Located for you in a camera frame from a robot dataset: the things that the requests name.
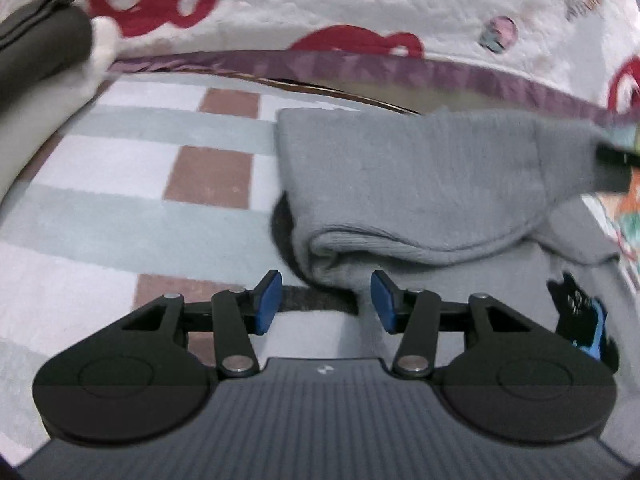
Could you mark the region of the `folded white garment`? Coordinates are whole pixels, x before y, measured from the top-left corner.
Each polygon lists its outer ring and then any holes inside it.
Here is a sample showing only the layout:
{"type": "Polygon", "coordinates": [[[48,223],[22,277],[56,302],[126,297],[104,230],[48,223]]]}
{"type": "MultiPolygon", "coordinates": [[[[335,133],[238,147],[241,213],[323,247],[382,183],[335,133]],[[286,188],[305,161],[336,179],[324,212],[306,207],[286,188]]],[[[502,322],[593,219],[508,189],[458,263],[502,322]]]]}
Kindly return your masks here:
{"type": "Polygon", "coordinates": [[[115,61],[120,29],[112,18],[91,21],[93,46],[86,62],[29,90],[1,114],[1,193],[9,188],[58,128],[98,92],[115,61]]]}

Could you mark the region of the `checkered bed sheet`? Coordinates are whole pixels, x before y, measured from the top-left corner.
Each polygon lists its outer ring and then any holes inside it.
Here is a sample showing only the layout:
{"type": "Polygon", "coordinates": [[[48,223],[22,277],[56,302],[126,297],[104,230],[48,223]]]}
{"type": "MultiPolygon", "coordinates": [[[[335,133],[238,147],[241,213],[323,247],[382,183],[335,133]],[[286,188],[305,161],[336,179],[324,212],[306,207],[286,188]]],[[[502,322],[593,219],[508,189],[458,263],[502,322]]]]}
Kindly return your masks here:
{"type": "Polygon", "coordinates": [[[39,367],[134,308],[209,300],[281,272],[270,356],[358,356],[356,318],[327,309],[271,238],[274,122],[287,108],[387,104],[320,87],[205,74],[114,77],[44,144],[1,206],[1,453],[43,446],[39,367]]]}

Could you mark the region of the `folded dark brown garment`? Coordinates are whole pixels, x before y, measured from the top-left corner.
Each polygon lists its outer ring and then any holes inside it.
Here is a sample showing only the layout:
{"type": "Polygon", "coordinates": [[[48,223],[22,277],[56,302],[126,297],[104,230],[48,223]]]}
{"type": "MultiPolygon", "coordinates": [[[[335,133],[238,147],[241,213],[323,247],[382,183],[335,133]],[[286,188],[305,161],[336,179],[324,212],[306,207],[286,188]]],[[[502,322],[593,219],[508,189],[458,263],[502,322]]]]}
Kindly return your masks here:
{"type": "Polygon", "coordinates": [[[35,84],[88,60],[88,14],[76,0],[32,0],[1,22],[1,107],[35,84]]]}

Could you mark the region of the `colourful floral quilt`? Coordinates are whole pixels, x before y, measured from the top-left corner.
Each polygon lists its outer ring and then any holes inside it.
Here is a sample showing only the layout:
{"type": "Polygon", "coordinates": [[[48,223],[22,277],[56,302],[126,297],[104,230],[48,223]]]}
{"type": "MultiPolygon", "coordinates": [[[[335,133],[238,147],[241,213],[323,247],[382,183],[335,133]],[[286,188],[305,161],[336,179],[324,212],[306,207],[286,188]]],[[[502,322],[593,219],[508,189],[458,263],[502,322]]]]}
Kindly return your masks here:
{"type": "MultiPolygon", "coordinates": [[[[639,124],[610,131],[609,144],[639,154],[639,124]]],[[[585,199],[605,234],[617,244],[620,270],[631,291],[639,293],[639,168],[632,173],[627,193],[598,193],[585,199]]]]}

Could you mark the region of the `white red bear quilt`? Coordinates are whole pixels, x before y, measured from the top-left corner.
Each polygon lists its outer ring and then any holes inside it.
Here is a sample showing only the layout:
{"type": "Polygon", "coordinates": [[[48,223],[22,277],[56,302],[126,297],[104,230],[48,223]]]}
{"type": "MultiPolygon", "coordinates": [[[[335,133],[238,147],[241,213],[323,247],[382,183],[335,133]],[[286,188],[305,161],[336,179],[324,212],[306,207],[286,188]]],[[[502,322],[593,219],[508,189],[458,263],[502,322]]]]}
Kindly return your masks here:
{"type": "MultiPolygon", "coordinates": [[[[10,13],[30,0],[1,0],[10,13]]],[[[637,0],[79,0],[125,58],[234,59],[293,79],[446,84],[639,115],[637,0]]]]}

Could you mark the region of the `grey knit sweater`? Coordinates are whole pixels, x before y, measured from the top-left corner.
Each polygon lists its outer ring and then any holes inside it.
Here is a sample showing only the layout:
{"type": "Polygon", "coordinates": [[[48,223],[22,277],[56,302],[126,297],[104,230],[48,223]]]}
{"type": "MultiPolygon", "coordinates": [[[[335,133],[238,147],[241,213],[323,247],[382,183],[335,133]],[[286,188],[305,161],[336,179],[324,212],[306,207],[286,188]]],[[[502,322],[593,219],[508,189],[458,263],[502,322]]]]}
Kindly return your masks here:
{"type": "Polygon", "coordinates": [[[623,193],[606,132],[519,110],[401,115],[281,110],[273,236],[306,282],[369,299],[371,273],[462,301],[487,292],[552,327],[550,281],[572,274],[608,309],[620,374],[639,373],[639,299],[585,204],[623,193]]]}

